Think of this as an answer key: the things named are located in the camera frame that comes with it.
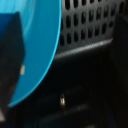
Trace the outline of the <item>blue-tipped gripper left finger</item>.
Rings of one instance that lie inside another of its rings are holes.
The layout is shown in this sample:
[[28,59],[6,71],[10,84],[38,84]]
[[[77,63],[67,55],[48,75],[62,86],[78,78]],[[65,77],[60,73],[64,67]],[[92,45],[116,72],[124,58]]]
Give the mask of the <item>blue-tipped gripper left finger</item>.
[[25,57],[20,14],[0,14],[0,110],[6,112]]

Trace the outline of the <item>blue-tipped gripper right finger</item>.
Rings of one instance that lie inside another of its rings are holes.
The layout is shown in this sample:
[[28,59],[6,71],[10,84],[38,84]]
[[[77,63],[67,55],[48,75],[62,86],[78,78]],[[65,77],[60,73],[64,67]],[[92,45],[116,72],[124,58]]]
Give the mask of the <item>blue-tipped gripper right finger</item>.
[[115,22],[111,53],[128,97],[128,21],[125,19]]

